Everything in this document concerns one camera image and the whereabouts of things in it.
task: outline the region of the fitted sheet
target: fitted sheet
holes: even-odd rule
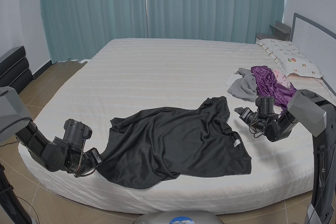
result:
[[[292,134],[272,143],[253,138],[233,109],[256,106],[227,92],[226,80],[239,67],[267,65],[273,59],[256,44],[177,39],[115,39],[74,74],[42,109],[35,120],[49,139],[63,137],[65,120],[89,125],[92,138],[85,150],[105,150],[110,120],[142,109],[181,107],[197,109],[207,97],[226,96],[229,125],[239,132],[252,157],[250,175],[199,178],[180,175],[146,190],[121,187],[98,172],[74,178],[63,171],[51,173],[32,160],[19,145],[21,157],[50,191],[83,204],[128,213],[207,210],[216,214],[243,212],[309,191],[313,188],[311,134],[297,124]],[[291,75],[298,89],[310,89],[329,101],[322,80]]]

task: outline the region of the gray cloth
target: gray cloth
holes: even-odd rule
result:
[[[249,69],[239,68],[235,74],[242,75],[241,79],[236,79],[227,90],[233,96],[245,101],[254,102],[257,98],[257,83],[254,74]]]

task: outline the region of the white label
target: white label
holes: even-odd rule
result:
[[[239,140],[239,139],[237,139],[237,140],[233,143],[234,147],[238,146],[239,144],[240,144],[240,140]]]
[[[102,160],[99,158],[97,152],[96,152],[94,149],[92,150],[92,153],[93,153],[94,157],[96,158],[97,162],[98,162],[98,163],[101,163]]]
[[[245,118],[246,116],[247,116],[247,114],[249,113],[249,109],[247,109],[246,111],[245,111],[245,113],[242,115],[242,118]]]

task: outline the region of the pillow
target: pillow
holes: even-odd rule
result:
[[[267,51],[286,76],[296,74],[318,79],[323,76],[318,67],[290,41],[262,39],[257,44]]]

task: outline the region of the white bed sheet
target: white bed sheet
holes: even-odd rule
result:
[[[196,109],[207,97],[226,96],[229,125],[242,137],[252,157],[250,175],[198,178],[181,175],[147,190],[121,187],[98,172],[74,178],[63,171],[48,172],[32,160],[25,147],[19,152],[28,169],[49,190],[101,209],[128,213],[201,209],[216,214],[260,208],[309,191],[313,187],[311,134],[298,124],[289,138],[271,143],[254,139],[234,113],[249,106],[227,93],[226,80],[238,67],[276,67],[255,44],[173,39],[116,39],[71,77],[43,108],[35,123],[53,140],[63,137],[68,118],[92,130],[85,149],[103,152],[110,121],[141,109],[171,106]],[[307,88],[332,101],[321,80],[290,76],[296,88]]]

